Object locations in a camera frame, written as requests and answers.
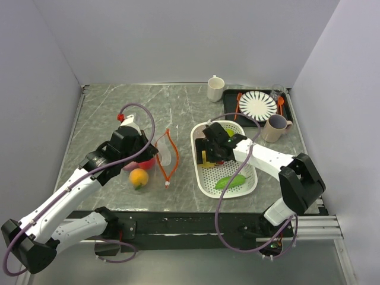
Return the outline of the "yellow lemon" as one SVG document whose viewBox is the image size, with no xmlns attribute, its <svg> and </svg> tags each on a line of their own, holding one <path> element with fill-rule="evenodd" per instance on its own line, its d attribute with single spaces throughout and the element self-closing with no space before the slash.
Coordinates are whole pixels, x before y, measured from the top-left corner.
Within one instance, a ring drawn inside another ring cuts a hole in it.
<svg viewBox="0 0 380 285">
<path fill-rule="evenodd" d="M 202 151 L 202 164 L 201 164 L 201 167 L 202 168 L 206 168 L 206 152 L 205 151 Z"/>
</svg>

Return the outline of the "green pear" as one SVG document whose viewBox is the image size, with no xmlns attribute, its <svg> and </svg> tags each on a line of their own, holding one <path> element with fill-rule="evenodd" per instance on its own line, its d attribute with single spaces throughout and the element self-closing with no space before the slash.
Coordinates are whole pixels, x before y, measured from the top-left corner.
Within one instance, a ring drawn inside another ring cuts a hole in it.
<svg viewBox="0 0 380 285">
<path fill-rule="evenodd" d="M 235 132 L 232 129 L 225 129 L 225 131 L 227 132 L 227 134 L 229 135 L 229 137 L 232 137 L 232 136 L 235 135 Z"/>
</svg>

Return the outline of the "purple onion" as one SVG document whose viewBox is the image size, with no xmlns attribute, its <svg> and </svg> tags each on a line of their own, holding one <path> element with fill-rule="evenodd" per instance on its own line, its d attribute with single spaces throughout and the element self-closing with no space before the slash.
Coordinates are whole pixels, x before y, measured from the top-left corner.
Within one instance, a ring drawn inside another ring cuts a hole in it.
<svg viewBox="0 0 380 285">
<path fill-rule="evenodd" d="M 124 166 L 122 169 L 126 172 L 130 172 L 138 167 L 138 163 L 135 161 L 132 161 L 128 163 L 126 166 Z"/>
</svg>

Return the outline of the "red apple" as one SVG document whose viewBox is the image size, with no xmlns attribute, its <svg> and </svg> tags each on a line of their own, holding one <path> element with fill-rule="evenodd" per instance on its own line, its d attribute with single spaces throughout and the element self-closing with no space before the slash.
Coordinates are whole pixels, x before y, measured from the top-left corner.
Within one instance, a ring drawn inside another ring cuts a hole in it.
<svg viewBox="0 0 380 285">
<path fill-rule="evenodd" d="M 156 164 L 156 158 L 153 157 L 150 160 L 138 163 L 138 167 L 143 170 L 149 170 L 149 169 L 152 169 L 155 166 L 155 164 Z"/>
</svg>

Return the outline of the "orange fruit with leaf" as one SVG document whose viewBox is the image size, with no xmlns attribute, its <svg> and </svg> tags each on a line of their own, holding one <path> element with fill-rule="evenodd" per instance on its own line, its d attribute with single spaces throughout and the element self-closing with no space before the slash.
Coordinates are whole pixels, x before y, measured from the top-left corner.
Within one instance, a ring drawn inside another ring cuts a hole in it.
<svg viewBox="0 0 380 285">
<path fill-rule="evenodd" d="M 149 175 L 144 169 L 136 168 L 129 174 L 129 181 L 133 185 L 134 189 L 140 189 L 148 184 Z"/>
</svg>

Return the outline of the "clear zip top bag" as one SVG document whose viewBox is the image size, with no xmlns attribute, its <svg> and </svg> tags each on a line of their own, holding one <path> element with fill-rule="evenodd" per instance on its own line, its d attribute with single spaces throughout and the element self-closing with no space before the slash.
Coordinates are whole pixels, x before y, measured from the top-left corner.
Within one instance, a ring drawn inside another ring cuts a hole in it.
<svg viewBox="0 0 380 285">
<path fill-rule="evenodd" d="M 164 178 L 164 187 L 168 188 L 170 180 L 179 166 L 179 150 L 170 135 L 169 128 L 167 128 L 161 136 L 156 135 L 153 139 L 153 144 L 159 151 L 154 156 L 156 158 L 156 164 L 153 168 L 157 167 L 161 171 Z"/>
</svg>

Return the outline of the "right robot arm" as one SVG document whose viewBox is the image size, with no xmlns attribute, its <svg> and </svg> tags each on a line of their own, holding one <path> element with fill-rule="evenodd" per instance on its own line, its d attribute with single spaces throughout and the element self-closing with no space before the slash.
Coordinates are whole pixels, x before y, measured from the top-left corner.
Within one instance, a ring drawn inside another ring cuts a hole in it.
<svg viewBox="0 0 380 285">
<path fill-rule="evenodd" d="M 259 223 L 264 235 L 274 236 L 282 222 L 305 213 L 326 190 L 325 183 L 307 154 L 293 156 L 261 146 L 243 130 L 230 136 L 225 124 L 227 121 L 209 121 L 193 127 L 194 163 L 200 165 L 205 152 L 210 163 L 235 162 L 242 169 L 248 164 L 274 177 L 280 184 L 281 198 L 263 212 Z"/>
</svg>

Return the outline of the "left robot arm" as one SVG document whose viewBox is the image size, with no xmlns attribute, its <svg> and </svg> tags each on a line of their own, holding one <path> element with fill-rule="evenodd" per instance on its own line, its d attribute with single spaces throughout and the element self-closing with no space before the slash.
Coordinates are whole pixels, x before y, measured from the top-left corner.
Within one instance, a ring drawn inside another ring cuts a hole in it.
<svg viewBox="0 0 380 285">
<path fill-rule="evenodd" d="M 41 206 L 16 221 L 7 220 L 1 227 L 7 250 L 2 269 L 8 276 L 18 276 L 8 269 L 14 255 L 32 274 L 44 270 L 66 248 L 92 237 L 106 242 L 118 238 L 123 225 L 106 207 L 70 224 L 62 222 L 92 193 L 119 175 L 130 162 L 145 162 L 157 154 L 152 138 L 131 124 L 121 125 L 110 140 L 88 153 L 69 179 Z"/>
</svg>

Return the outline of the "green bitter gourd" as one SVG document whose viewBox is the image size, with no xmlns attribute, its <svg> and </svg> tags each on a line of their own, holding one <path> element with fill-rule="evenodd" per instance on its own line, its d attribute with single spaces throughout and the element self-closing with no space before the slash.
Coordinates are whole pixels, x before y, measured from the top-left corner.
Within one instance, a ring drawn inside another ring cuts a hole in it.
<svg viewBox="0 0 380 285">
<path fill-rule="evenodd" d="M 223 190 L 226 187 L 226 185 L 229 185 L 228 189 L 242 186 L 246 182 L 246 180 L 247 178 L 241 174 L 236 175 L 233 179 L 231 176 L 227 176 L 218 180 L 214 186 L 214 189 Z"/>
</svg>

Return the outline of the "white mug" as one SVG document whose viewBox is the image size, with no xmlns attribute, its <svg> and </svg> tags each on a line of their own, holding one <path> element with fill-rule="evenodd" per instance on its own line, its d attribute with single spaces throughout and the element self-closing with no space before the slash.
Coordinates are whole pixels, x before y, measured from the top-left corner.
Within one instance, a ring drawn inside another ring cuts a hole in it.
<svg viewBox="0 0 380 285">
<path fill-rule="evenodd" d="M 209 101 L 218 102 L 223 94 L 225 82 L 222 78 L 213 75 L 207 83 L 207 98 Z"/>
</svg>

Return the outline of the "orange fork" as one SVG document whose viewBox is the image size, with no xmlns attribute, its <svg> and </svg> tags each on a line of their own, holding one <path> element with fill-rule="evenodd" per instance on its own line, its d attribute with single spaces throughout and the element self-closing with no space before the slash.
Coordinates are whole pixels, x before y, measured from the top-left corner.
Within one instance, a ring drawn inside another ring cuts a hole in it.
<svg viewBox="0 0 380 285">
<path fill-rule="evenodd" d="M 239 92 L 239 93 L 237 94 L 237 98 L 236 98 L 237 103 L 236 103 L 236 109 L 235 109 L 234 121 L 237 119 L 237 116 L 238 116 L 238 113 L 239 113 L 239 102 L 240 102 L 241 97 L 242 97 L 242 93 Z"/>
</svg>

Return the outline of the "beige mug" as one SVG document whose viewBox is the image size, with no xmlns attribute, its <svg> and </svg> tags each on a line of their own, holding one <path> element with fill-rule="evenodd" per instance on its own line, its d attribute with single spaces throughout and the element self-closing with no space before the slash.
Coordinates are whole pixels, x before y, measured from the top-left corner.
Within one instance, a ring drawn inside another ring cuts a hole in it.
<svg viewBox="0 0 380 285">
<path fill-rule="evenodd" d="M 288 121 L 284 116 L 272 115 L 266 121 L 261 131 L 261 137 L 268 143 L 275 143 L 283 134 L 289 132 L 292 126 L 293 122 Z"/>
</svg>

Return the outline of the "orange spoon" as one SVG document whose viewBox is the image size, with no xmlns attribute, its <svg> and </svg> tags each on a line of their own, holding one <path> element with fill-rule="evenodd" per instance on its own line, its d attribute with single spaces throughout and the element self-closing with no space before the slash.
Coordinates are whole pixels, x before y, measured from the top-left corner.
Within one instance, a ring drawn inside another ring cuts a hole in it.
<svg viewBox="0 0 380 285">
<path fill-rule="evenodd" d="M 283 115 L 283 105 L 284 105 L 284 99 L 282 96 L 279 96 L 277 99 L 277 105 L 278 105 L 278 114 Z"/>
</svg>

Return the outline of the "clear glass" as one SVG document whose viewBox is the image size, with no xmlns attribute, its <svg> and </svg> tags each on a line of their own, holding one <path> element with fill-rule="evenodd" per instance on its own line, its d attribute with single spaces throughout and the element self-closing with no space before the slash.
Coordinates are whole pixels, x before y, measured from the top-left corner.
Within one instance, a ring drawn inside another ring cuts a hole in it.
<svg viewBox="0 0 380 285">
<path fill-rule="evenodd" d="M 284 93 L 285 88 L 281 84 L 274 84 L 271 87 L 270 96 L 277 101 L 279 97 Z"/>
</svg>

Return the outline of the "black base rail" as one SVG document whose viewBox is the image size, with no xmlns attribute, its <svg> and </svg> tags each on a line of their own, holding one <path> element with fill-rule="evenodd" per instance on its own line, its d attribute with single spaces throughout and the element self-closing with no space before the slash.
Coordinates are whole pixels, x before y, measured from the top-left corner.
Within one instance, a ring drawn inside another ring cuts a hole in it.
<svg viewBox="0 0 380 285">
<path fill-rule="evenodd" d="M 123 242 L 122 252 L 131 251 L 127 244 L 139 251 L 217 249 L 226 243 L 248 250 L 257 247 L 257 239 L 293 236 L 291 226 L 273 226 L 255 213 L 111 211 L 106 207 L 95 211 L 110 222 L 101 237 Z"/>
</svg>

